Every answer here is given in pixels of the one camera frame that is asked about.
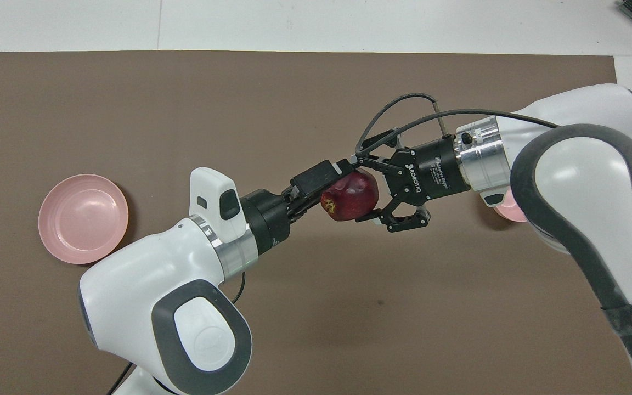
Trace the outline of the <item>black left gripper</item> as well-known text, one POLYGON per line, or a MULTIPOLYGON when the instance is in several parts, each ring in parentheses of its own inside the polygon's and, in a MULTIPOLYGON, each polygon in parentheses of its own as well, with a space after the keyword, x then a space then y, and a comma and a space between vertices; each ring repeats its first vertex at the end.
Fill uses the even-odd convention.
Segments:
POLYGON ((324 160, 291 178, 291 188, 280 194, 258 189, 241 196, 239 202, 258 255, 288 239, 292 224, 319 204, 321 193, 352 172, 354 167, 346 159, 324 160))

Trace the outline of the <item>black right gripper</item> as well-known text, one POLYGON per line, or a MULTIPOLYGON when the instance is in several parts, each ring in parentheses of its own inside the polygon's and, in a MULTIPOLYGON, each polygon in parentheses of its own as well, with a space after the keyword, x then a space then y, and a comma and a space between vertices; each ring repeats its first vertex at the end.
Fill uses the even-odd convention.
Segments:
POLYGON ((398 149, 388 159, 372 155, 371 152, 381 145, 396 147, 400 143, 398 128, 368 138, 369 133, 370 128, 366 128, 354 147, 354 167, 372 168, 389 175, 388 189, 391 196, 406 188, 409 192, 406 196, 394 196, 384 208, 374 209, 356 218, 356 222, 378 220, 390 233, 423 228, 431 220, 431 213, 422 206, 426 201, 471 189, 460 170, 453 137, 398 149), (401 204, 416 206, 414 213, 396 217, 394 210, 401 204))

